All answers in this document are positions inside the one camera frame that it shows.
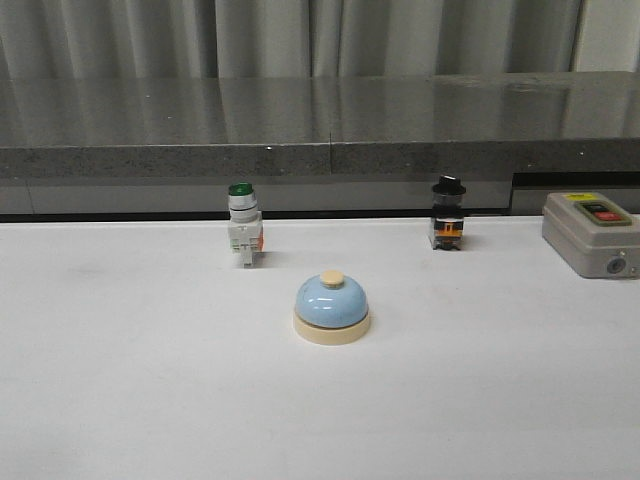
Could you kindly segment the blue desk bell cream base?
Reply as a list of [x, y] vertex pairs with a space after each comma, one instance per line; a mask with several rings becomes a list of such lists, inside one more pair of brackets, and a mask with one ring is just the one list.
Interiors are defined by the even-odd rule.
[[366, 293], [353, 278], [339, 270], [326, 270], [299, 288], [293, 310], [299, 336], [319, 345], [345, 345], [370, 329], [371, 312]]

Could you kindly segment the grey stone counter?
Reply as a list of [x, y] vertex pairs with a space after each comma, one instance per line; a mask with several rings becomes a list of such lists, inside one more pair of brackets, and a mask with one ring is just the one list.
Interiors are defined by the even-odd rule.
[[538, 214], [553, 191], [639, 208], [639, 77], [5, 80], [3, 217], [220, 216], [251, 182], [272, 216]]

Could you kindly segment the grey curtain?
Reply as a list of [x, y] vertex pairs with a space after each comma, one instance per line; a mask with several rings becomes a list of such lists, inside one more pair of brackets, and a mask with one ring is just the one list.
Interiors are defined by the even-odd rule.
[[5, 1], [1, 75], [356, 77], [568, 71], [579, 1]]

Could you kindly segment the green push button switch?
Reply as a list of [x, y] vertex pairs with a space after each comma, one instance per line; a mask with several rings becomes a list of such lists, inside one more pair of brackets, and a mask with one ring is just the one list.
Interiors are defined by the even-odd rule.
[[237, 182], [228, 187], [230, 247], [240, 255], [244, 267], [253, 265], [254, 256], [264, 247], [262, 212], [253, 185]]

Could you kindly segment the black selector switch orange block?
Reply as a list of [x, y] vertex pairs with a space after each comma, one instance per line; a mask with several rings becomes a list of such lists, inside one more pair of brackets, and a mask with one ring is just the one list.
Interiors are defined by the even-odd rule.
[[433, 206], [429, 240], [434, 250], [460, 250], [464, 230], [464, 214], [461, 208], [466, 188], [461, 179], [441, 175], [432, 186]]

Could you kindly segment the grey start stop switch box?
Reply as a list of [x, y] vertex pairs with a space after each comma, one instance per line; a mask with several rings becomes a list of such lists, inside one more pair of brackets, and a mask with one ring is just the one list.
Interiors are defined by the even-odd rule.
[[584, 278], [639, 276], [639, 219], [598, 192], [548, 194], [542, 236]]

